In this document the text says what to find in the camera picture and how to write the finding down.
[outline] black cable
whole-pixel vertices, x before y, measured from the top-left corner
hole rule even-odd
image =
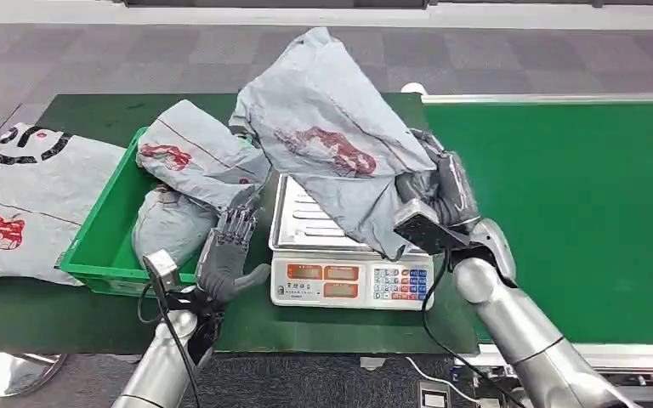
[[[474,371],[482,380],[484,380],[486,383],[489,383],[491,386],[494,388],[498,389],[499,392],[501,392],[504,397],[506,397],[508,400],[511,400],[514,402],[519,408],[526,408],[524,404],[519,402],[516,397],[514,397],[509,391],[504,389],[501,385],[493,381],[491,378],[489,378],[484,372],[480,371],[479,368],[475,367],[472,365],[470,362],[468,362],[466,359],[464,359],[461,355],[451,351],[450,348],[442,344],[437,338],[434,336],[434,333],[432,333],[431,329],[429,329],[429,322],[427,321],[427,302],[429,301],[429,298],[432,297],[432,294],[434,293],[434,290],[436,287],[439,285],[441,278],[444,276],[444,273],[446,272],[446,266],[449,264],[451,258],[451,251],[450,250],[445,250],[444,251],[444,262],[442,263],[439,271],[437,272],[437,276],[434,278],[434,284],[429,288],[427,291],[427,296],[424,298],[422,301],[422,326],[424,327],[424,331],[427,332],[427,336],[432,339],[434,344],[440,346],[444,351],[446,351],[447,354],[449,354],[453,359],[459,360],[464,364],[466,367],[468,367],[471,371]]]
[[[184,345],[179,341],[179,335],[176,334],[176,330],[174,330],[173,328],[173,323],[168,318],[168,311],[165,306],[167,300],[163,297],[164,296],[163,294],[166,293],[166,290],[160,279],[156,279],[156,281],[158,282],[158,285],[161,287],[160,291],[154,291],[154,293],[156,294],[156,304],[159,306],[159,313],[161,314],[161,317],[164,319],[164,324],[167,326],[169,333],[171,333],[171,337],[176,343],[176,348],[179,350],[179,354],[181,355],[181,360],[184,361],[184,366],[186,367],[186,373],[189,375],[189,384],[191,384],[191,391],[194,393],[196,408],[202,408],[201,404],[199,404],[199,393],[196,391],[196,375],[194,374],[194,368],[191,366],[191,363],[189,362],[190,357],[189,355],[186,354],[186,350],[184,350]]]
[[[162,317],[162,314],[159,313],[156,316],[152,317],[151,319],[145,319],[144,316],[141,314],[141,305],[144,303],[144,299],[146,298],[146,293],[149,291],[150,288],[151,288],[151,282],[147,283],[146,286],[144,286],[144,290],[141,291],[141,294],[139,295],[139,301],[136,303],[136,315],[139,317],[139,321],[141,323],[144,323],[145,325],[156,323]]]

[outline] scale keypad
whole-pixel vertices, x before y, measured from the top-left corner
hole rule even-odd
[[[424,300],[429,289],[426,269],[374,269],[374,298],[380,300]]]

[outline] white cable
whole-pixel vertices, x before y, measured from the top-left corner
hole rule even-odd
[[[472,397],[466,395],[465,393],[463,393],[462,391],[460,391],[459,388],[457,388],[456,385],[452,384],[451,382],[448,382],[447,380],[442,380],[441,378],[430,377],[430,376],[424,374],[424,372],[423,372],[422,370],[419,370],[419,367],[417,367],[417,363],[415,363],[414,360],[412,360],[412,357],[405,357],[405,358],[406,358],[407,360],[409,360],[410,363],[412,363],[412,366],[414,366],[414,370],[417,370],[417,372],[418,372],[422,377],[424,377],[424,378],[426,378],[426,379],[428,379],[428,380],[430,380],[430,381],[436,381],[436,382],[438,382],[438,383],[446,384],[446,385],[448,385],[451,389],[453,389],[455,393],[457,393],[457,394],[459,394],[460,396],[462,396],[462,398],[464,398],[465,400],[467,400],[467,401],[469,401],[469,402],[474,402],[476,405],[479,405],[479,404],[480,404],[480,402],[479,402],[478,400],[476,400],[476,399],[474,399],[474,398],[472,398]]]

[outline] green conveyor belt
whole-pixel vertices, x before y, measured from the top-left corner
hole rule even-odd
[[[557,327],[579,343],[653,344],[653,102],[425,110]]]

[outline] digital display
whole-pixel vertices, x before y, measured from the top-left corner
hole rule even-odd
[[[327,266],[324,272],[324,279],[335,281],[356,281],[359,277],[359,267],[356,266]]]
[[[324,298],[356,298],[357,285],[326,283]]]
[[[321,266],[290,264],[287,266],[287,277],[290,279],[321,279]]]
[[[297,268],[292,270],[292,279],[319,279],[321,269]]]

